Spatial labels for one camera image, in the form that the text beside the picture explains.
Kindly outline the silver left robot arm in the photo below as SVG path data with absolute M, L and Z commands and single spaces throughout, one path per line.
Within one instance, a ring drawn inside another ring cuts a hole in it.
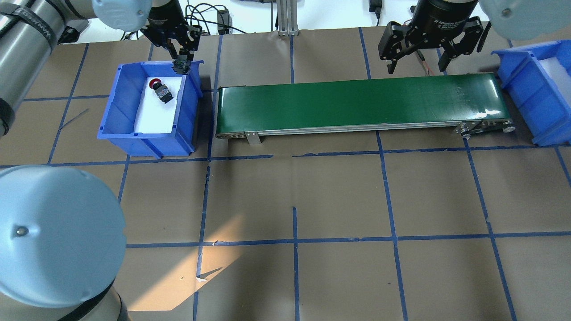
M 193 321 L 197 280 L 194 271 L 206 163 L 199 160 L 152 162 L 128 157 L 96 138 L 104 114 L 102 94 L 119 63 L 159 57 L 146 39 L 121 41 L 122 31 L 95 22 L 87 39 L 96 44 L 62 45 L 49 57 L 49 45 L 28 24 L 1 38 L 1 89 L 10 92 L 32 83 L 1 137 L 1 165 L 55 163 L 100 175 L 120 199 L 127 242 L 183 243 L 191 247 L 135 247 L 116 280 L 134 321 Z

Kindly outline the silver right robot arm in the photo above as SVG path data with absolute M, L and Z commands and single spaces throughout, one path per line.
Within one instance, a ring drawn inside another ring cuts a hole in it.
M 408 24 L 387 24 L 379 58 L 393 74 L 403 57 L 442 48 L 438 67 L 444 72 L 458 56 L 480 52 L 490 28 L 506 39 L 525 41 L 569 25 L 570 9 L 568 0 L 419 0 Z

